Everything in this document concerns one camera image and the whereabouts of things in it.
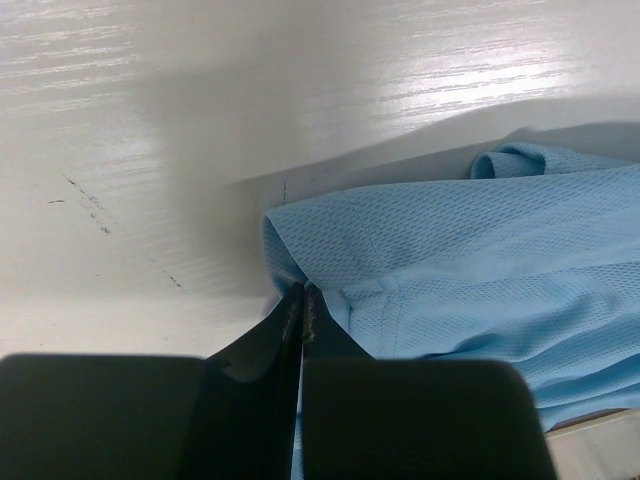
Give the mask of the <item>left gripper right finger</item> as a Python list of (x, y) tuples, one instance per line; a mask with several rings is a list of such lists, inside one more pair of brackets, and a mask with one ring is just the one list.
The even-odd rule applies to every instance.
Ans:
[(497, 361), (377, 360), (306, 291), (301, 449), (308, 479), (552, 479), (520, 375)]

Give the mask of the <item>light blue shorts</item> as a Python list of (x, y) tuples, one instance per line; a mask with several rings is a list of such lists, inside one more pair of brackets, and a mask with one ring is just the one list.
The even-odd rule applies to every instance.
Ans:
[(639, 166), (510, 143), (462, 180), (338, 191), (262, 221), (279, 291), (317, 286), (376, 358), (498, 360), (544, 429), (639, 404)]

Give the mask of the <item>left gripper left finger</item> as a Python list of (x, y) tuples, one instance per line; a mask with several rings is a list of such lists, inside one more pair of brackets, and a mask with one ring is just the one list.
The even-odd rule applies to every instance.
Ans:
[(304, 289), (206, 358), (14, 354), (1, 362), (5, 479), (286, 479)]

